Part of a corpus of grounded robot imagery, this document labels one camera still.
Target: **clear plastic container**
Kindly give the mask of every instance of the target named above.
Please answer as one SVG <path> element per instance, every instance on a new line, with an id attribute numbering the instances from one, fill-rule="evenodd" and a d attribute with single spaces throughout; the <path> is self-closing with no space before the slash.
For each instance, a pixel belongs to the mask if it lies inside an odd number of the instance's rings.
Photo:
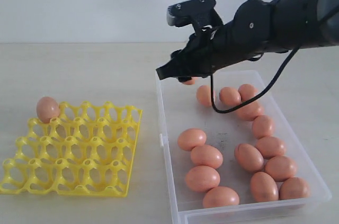
<path id="1" fill-rule="evenodd" d="M 197 103 L 197 88 L 202 84 L 209 84 L 208 78 L 198 79 L 193 86 L 182 85 L 174 79 L 159 81 L 156 77 L 156 80 L 160 144 L 164 151 L 173 224 L 220 224 L 288 216 L 312 211 L 319 204 L 331 199 L 328 187 L 270 93 L 264 95 L 259 102 L 264 106 L 265 114 L 275 121 L 274 135 L 285 141 L 286 155 L 298 164 L 296 176 L 308 181 L 311 188 L 309 198 L 256 203 L 249 190 L 251 175 L 242 170 L 234 159 L 236 145 L 242 142 L 255 144 L 251 123 L 240 121 L 234 113 L 218 114 L 212 108 Z M 259 90 L 264 88 L 263 81 L 256 71 L 215 74 L 217 96 L 222 87 L 238 88 L 245 83 L 252 84 Z M 225 108 L 219 102 L 217 106 Z M 222 152 L 224 163 L 217 169 L 221 177 L 220 186 L 234 189 L 239 194 L 240 205 L 204 209 L 204 193 L 192 192 L 186 187 L 184 177 L 193 164 L 190 153 L 177 146 L 177 138 L 182 131 L 191 127 L 204 130 L 208 136 L 206 144 Z"/>

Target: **brown egg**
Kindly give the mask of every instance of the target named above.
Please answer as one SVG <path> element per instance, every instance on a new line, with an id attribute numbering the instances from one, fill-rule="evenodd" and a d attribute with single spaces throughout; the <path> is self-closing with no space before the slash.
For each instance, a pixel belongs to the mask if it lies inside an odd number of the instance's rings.
<path id="1" fill-rule="evenodd" d="M 202 200 L 204 208 L 226 207 L 228 205 L 238 205 L 240 198 L 238 193 L 228 187 L 215 187 L 206 193 Z"/>
<path id="2" fill-rule="evenodd" d="M 206 143 L 207 135 L 203 130 L 191 128 L 183 131 L 178 137 L 178 146 L 184 151 L 191 151 L 196 146 Z"/>
<path id="3" fill-rule="evenodd" d="M 276 137 L 263 137 L 256 142 L 255 148 L 259 150 L 264 159 L 282 156 L 286 153 L 284 141 Z"/>
<path id="4" fill-rule="evenodd" d="M 227 106 L 236 106 L 241 104 L 242 98 L 237 89 L 233 87 L 224 87 L 220 90 L 219 98 Z"/>
<path id="5" fill-rule="evenodd" d="M 288 178 L 295 176 L 297 170 L 298 167 L 296 162 L 286 156 L 275 156 L 265 165 L 265 172 L 276 182 L 283 182 Z"/>
<path id="6" fill-rule="evenodd" d="M 258 116 L 264 114 L 264 107 L 261 106 L 259 102 L 255 101 L 237 109 L 235 113 L 241 120 L 253 121 Z"/>
<path id="7" fill-rule="evenodd" d="M 209 145 L 196 146 L 191 151 L 191 160 L 196 165 L 209 166 L 212 168 L 218 168 L 222 165 L 221 152 Z"/>
<path id="8" fill-rule="evenodd" d="M 281 200 L 308 198 L 310 194 L 309 184 L 299 177 L 287 179 L 279 189 L 279 198 Z"/>
<path id="9" fill-rule="evenodd" d="M 192 77 L 191 80 L 188 80 L 186 82 L 183 82 L 184 85 L 194 85 L 195 84 L 196 77 Z"/>
<path id="10" fill-rule="evenodd" d="M 251 194 L 256 202 L 277 201 L 279 199 L 278 187 L 274 179 L 264 173 L 255 173 L 250 181 Z"/>
<path id="11" fill-rule="evenodd" d="M 263 156 L 249 144 L 239 144 L 234 150 L 234 157 L 239 165 L 248 172 L 258 172 L 264 168 Z"/>
<path id="12" fill-rule="evenodd" d="M 43 123 L 49 123 L 52 118 L 60 115 L 58 102 L 51 97 L 43 97 L 37 103 L 37 115 Z"/>
<path id="13" fill-rule="evenodd" d="M 216 101 L 216 93 L 214 91 L 214 101 Z M 211 102 L 211 87 L 208 85 L 202 85 L 197 90 L 197 100 L 198 102 L 206 107 L 212 106 Z"/>
<path id="14" fill-rule="evenodd" d="M 268 115 L 260 115 L 252 123 L 252 133 L 256 139 L 273 135 L 275 125 L 273 119 Z"/>
<path id="15" fill-rule="evenodd" d="M 242 97 L 242 102 L 252 99 L 258 92 L 258 90 L 253 85 L 250 84 L 241 85 L 238 91 Z"/>
<path id="16" fill-rule="evenodd" d="M 193 191 L 206 192 L 219 186 L 220 175 L 212 167 L 196 166 L 186 174 L 185 182 Z"/>

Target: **robotic arm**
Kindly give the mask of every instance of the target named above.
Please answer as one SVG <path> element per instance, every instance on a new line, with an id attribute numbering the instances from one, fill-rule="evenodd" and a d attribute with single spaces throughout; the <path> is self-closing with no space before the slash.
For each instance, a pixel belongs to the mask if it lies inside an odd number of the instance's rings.
<path id="1" fill-rule="evenodd" d="M 192 24 L 195 33 L 186 47 L 173 52 L 170 61 L 156 69 L 160 80 L 173 77 L 185 82 L 211 76 L 213 83 L 217 70 L 259 60 L 266 52 L 293 50 L 291 59 L 300 48 L 339 46 L 339 0 L 248 0 L 226 24 L 215 4 L 215 0 L 190 0 L 168 8 L 169 25 Z"/>

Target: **table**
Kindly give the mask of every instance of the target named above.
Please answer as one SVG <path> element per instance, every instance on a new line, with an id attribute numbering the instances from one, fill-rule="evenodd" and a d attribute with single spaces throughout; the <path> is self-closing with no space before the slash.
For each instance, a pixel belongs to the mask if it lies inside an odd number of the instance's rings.
<path id="1" fill-rule="evenodd" d="M 144 110 L 129 195 L 0 196 L 1 223 L 172 223 L 159 146 L 155 68 L 183 43 L 0 44 L 0 161 L 13 157 L 37 100 L 132 104 Z M 315 212 L 251 223 L 335 223 L 339 218 L 338 48 L 300 51 L 271 92 L 333 198 Z M 286 55 L 265 54 L 225 70 L 257 70 L 267 84 Z"/>

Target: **yellow egg tray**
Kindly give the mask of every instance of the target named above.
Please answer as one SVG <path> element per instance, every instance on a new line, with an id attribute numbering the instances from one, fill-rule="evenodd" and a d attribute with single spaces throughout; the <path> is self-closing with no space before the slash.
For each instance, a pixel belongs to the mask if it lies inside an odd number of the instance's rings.
<path id="1" fill-rule="evenodd" d="M 127 196 L 142 110 L 87 101 L 59 107 L 47 124 L 28 121 L 14 158 L 3 162 L 0 194 Z"/>

